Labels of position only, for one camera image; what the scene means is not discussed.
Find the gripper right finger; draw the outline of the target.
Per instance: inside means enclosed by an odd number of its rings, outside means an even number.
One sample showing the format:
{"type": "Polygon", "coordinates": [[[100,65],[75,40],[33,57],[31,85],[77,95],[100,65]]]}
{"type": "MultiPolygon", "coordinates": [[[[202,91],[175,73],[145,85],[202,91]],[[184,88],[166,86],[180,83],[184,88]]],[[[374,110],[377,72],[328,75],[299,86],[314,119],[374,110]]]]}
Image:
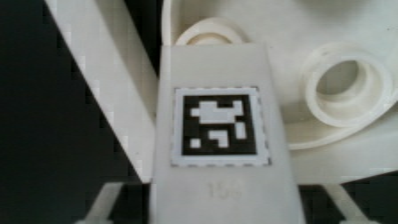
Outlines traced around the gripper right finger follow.
{"type": "Polygon", "coordinates": [[[340,184],[326,184],[324,188],[344,214],[344,221],[340,224],[381,224],[365,215],[344,186],[340,184]]]}

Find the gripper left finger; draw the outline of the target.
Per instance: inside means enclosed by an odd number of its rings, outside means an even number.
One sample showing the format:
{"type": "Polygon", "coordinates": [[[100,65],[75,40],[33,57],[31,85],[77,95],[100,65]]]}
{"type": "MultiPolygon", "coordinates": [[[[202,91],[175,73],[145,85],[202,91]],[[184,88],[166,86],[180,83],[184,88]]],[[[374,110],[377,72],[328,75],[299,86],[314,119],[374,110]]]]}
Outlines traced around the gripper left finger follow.
{"type": "Polygon", "coordinates": [[[122,182],[109,182],[104,185],[86,218],[81,219],[74,224],[115,224],[115,221],[111,220],[111,214],[122,194],[122,189],[122,182]]]}

